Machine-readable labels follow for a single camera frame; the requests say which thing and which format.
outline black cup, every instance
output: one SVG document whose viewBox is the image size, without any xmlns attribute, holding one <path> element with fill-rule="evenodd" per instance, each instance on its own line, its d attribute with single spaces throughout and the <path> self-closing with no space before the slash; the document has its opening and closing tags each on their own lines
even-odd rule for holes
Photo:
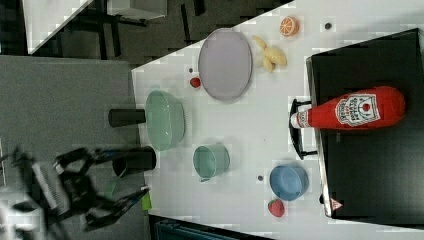
<svg viewBox="0 0 424 240">
<path fill-rule="evenodd" d="M 153 148 L 146 146 L 133 148 L 122 157 L 113 160 L 113 171 L 118 177 L 153 170 L 156 167 L 156 154 Z"/>
<path fill-rule="evenodd" d="M 111 109 L 108 119 L 113 128 L 146 122 L 144 109 Z"/>
</svg>

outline small red ball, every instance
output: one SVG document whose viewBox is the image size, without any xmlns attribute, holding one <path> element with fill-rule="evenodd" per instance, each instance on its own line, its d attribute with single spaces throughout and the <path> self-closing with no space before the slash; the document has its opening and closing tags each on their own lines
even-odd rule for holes
<svg viewBox="0 0 424 240">
<path fill-rule="evenodd" d="M 194 88 L 200 87 L 200 85 L 202 85 L 202 83 L 200 82 L 200 78 L 192 78 L 190 80 L 190 85 Z"/>
</svg>

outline green mug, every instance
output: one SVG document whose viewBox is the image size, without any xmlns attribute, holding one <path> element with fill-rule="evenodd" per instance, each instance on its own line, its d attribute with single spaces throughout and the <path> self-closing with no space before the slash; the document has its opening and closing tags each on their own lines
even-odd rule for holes
<svg viewBox="0 0 424 240">
<path fill-rule="evenodd" d="M 200 176 L 200 182 L 205 182 L 227 171 L 230 156 L 222 144 L 200 146 L 194 151 L 193 165 Z"/>
</svg>

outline orange slice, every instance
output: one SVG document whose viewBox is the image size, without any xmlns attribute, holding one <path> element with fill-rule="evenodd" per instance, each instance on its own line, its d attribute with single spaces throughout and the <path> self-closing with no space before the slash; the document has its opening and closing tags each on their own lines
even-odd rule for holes
<svg viewBox="0 0 424 240">
<path fill-rule="evenodd" d="M 286 17 L 281 21 L 280 32 L 283 36 L 293 36 L 299 31 L 299 22 L 294 17 Z"/>
</svg>

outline blue bowl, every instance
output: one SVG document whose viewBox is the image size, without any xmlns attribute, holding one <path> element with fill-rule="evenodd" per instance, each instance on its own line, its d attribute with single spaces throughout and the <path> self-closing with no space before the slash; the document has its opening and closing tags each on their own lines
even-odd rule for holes
<svg viewBox="0 0 424 240">
<path fill-rule="evenodd" d="M 274 168 L 270 176 L 271 189 L 284 201 L 293 201 L 308 188 L 308 175 L 301 167 L 281 165 Z"/>
</svg>

